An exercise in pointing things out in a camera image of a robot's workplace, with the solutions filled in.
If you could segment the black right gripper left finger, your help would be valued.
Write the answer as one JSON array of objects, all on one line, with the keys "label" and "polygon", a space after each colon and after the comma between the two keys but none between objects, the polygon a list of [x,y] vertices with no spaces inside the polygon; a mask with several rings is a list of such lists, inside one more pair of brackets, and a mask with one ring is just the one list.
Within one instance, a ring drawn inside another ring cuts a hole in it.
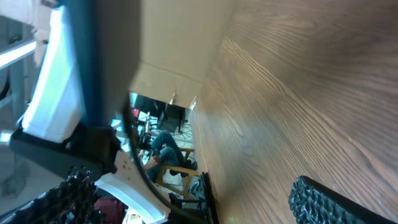
[{"label": "black right gripper left finger", "polygon": [[97,186],[86,169],[1,217],[1,224],[99,223]]}]

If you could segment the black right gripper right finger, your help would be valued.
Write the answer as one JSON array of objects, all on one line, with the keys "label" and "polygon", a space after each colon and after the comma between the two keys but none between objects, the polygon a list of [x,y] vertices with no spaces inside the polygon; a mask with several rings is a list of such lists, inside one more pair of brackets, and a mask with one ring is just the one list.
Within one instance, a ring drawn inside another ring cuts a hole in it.
[{"label": "black right gripper right finger", "polygon": [[292,184],[288,203],[297,223],[393,223],[306,175]]}]

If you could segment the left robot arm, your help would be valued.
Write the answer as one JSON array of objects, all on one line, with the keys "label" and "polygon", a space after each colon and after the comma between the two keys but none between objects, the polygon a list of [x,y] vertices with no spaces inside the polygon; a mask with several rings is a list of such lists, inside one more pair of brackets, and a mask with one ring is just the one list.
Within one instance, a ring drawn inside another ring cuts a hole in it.
[{"label": "left robot arm", "polygon": [[134,209],[146,223],[176,213],[146,176],[134,151],[124,152],[110,123],[121,113],[132,133],[128,88],[139,66],[139,1],[58,1],[35,91],[11,135],[12,151],[62,178],[8,223],[88,223],[96,189]]}]

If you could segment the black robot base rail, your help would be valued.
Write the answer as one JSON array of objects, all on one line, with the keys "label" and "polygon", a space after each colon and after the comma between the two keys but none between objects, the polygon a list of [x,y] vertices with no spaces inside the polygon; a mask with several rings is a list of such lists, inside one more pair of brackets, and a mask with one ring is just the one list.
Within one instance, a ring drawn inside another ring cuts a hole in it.
[{"label": "black robot base rail", "polygon": [[181,215],[171,210],[167,223],[171,224],[219,224],[215,198],[210,184],[210,177],[207,172],[202,172],[199,180],[189,188],[193,193],[193,199],[179,199],[169,194],[170,203],[188,216]]}]

